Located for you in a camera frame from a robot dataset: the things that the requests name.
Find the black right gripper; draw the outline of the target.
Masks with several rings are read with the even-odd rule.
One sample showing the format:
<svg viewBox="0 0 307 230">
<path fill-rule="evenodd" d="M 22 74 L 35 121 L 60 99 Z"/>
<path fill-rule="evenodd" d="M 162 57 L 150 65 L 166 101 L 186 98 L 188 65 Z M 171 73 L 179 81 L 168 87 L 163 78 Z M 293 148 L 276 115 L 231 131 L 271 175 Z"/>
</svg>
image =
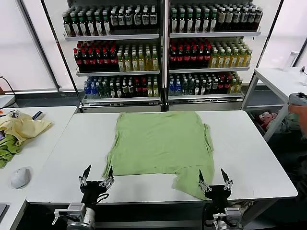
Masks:
<svg viewBox="0 0 307 230">
<path fill-rule="evenodd" d="M 233 180 L 230 180 L 228 174 L 221 169 L 224 185 L 211 185 L 209 186 L 199 170 L 199 187 L 205 193 L 205 197 L 212 200 L 215 208 L 226 208 L 228 206 L 228 197 L 233 185 Z"/>
</svg>

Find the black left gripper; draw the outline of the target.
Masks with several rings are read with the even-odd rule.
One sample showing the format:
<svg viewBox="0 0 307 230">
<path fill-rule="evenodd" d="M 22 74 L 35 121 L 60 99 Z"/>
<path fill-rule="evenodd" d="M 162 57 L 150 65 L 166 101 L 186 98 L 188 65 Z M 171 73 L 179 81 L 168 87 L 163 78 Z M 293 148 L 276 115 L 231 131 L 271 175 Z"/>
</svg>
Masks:
<svg viewBox="0 0 307 230">
<path fill-rule="evenodd" d="M 84 204 L 98 204 L 102 199 L 109 196 L 107 187 L 114 183 L 113 166 L 110 167 L 107 177 L 103 181 L 87 181 L 90 173 L 91 165 L 89 165 L 79 176 L 81 192 L 83 193 L 82 203 Z"/>
</svg>

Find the person hand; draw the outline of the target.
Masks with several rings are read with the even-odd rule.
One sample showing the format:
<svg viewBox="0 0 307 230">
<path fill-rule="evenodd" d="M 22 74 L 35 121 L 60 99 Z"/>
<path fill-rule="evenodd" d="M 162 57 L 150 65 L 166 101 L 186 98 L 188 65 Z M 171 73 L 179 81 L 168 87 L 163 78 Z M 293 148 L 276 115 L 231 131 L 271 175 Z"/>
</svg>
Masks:
<svg viewBox="0 0 307 230">
<path fill-rule="evenodd" d="M 306 107 L 302 105 L 290 104 L 288 106 L 288 112 L 298 115 L 299 119 L 303 119 L 305 117 Z"/>
</svg>

